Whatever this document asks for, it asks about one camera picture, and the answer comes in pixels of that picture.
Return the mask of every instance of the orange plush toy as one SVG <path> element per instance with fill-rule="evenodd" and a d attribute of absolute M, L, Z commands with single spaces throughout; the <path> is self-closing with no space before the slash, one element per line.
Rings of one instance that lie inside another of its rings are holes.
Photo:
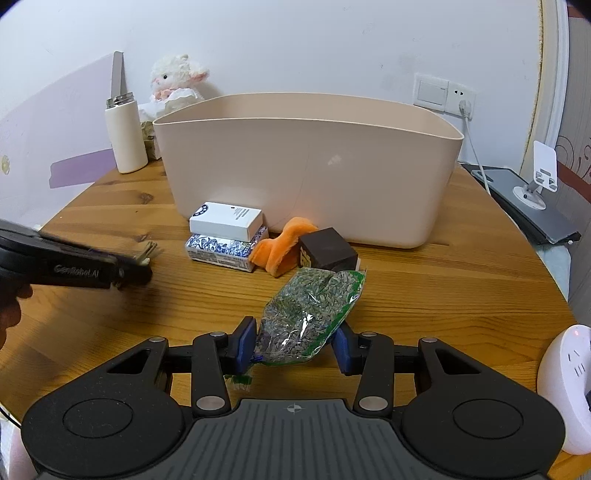
<path fill-rule="evenodd" d="M 274 277 L 280 277 L 297 266 L 297 241 L 300 236 L 317 230 L 307 218 L 293 217 L 277 238 L 265 238 L 258 242 L 248 259 Z"/>

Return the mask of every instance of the white thermos bottle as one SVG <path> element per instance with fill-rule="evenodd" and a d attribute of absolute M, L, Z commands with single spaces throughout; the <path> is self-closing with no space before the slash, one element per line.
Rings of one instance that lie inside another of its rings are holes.
<path fill-rule="evenodd" d="M 109 98 L 105 118 L 117 170 L 120 173 L 130 173 L 145 167 L 148 156 L 134 94 L 129 92 Z"/>

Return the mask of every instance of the green plastic bag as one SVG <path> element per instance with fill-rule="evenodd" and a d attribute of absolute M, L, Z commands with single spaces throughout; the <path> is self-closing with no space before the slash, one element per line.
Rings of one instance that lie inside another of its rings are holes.
<path fill-rule="evenodd" d="M 361 295 L 365 272 L 301 268 L 265 306 L 255 362 L 307 362 L 346 319 Z"/>

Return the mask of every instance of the blue and white patterned box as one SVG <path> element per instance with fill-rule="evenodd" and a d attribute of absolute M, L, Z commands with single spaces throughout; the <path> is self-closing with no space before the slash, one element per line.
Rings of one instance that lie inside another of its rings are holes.
<path fill-rule="evenodd" d="M 252 272 L 255 266 L 248 261 L 248 256 L 255 245 L 264 238 L 269 238 L 266 226 L 260 227 L 250 242 L 196 233 L 187 240 L 185 249 L 193 260 Z"/>

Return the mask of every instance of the cardboard box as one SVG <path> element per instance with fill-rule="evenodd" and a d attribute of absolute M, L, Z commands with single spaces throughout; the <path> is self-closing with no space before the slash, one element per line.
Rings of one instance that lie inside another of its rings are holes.
<path fill-rule="evenodd" d="M 205 202 L 189 219 L 192 233 L 249 242 L 262 226 L 262 211 L 254 208 Z"/>
<path fill-rule="evenodd" d="M 359 268 L 357 252 L 332 227 L 302 235 L 299 247 L 300 267 L 321 268 L 334 272 Z"/>
<path fill-rule="evenodd" d="M 185 249 L 192 260 L 252 272 L 255 266 L 248 261 L 248 256 L 260 240 L 268 237 L 269 231 L 266 226 L 260 227 L 249 242 L 196 233 L 187 240 Z"/>

